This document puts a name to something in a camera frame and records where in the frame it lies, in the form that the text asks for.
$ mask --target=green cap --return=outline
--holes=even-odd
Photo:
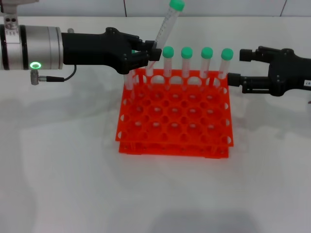
[[[171,46],[166,46],[163,49],[163,57],[172,58],[174,56],[174,49]]]
[[[222,59],[225,61],[230,61],[233,57],[233,50],[232,49],[224,49],[222,52]]]
[[[213,56],[213,49],[210,47],[205,47],[202,49],[201,56],[204,59],[211,59]]]
[[[181,57],[185,59],[190,59],[192,57],[192,48],[184,47],[181,50]]]
[[[183,11],[185,2],[183,0],[171,0],[170,7],[176,11]]]

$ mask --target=label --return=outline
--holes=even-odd
[[[304,86],[311,87],[311,80],[305,80]]]

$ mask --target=test tube rack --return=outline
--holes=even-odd
[[[227,77],[217,71],[200,78],[191,70],[182,78],[181,70],[163,77],[155,69],[147,77],[145,69],[134,74],[133,90],[123,88],[116,133],[119,152],[228,158],[233,146]]]

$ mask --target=white wall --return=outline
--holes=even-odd
[[[288,0],[282,16],[311,16],[311,0]]]
[[[285,0],[185,0],[185,16],[280,16]],[[125,0],[127,16],[163,16],[170,0]]]
[[[40,0],[18,7],[21,16],[125,16],[123,0]]]

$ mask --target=green led ring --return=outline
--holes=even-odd
[[[30,68],[31,69],[40,69],[41,67],[42,67],[42,65],[39,62],[31,62],[30,63]]]

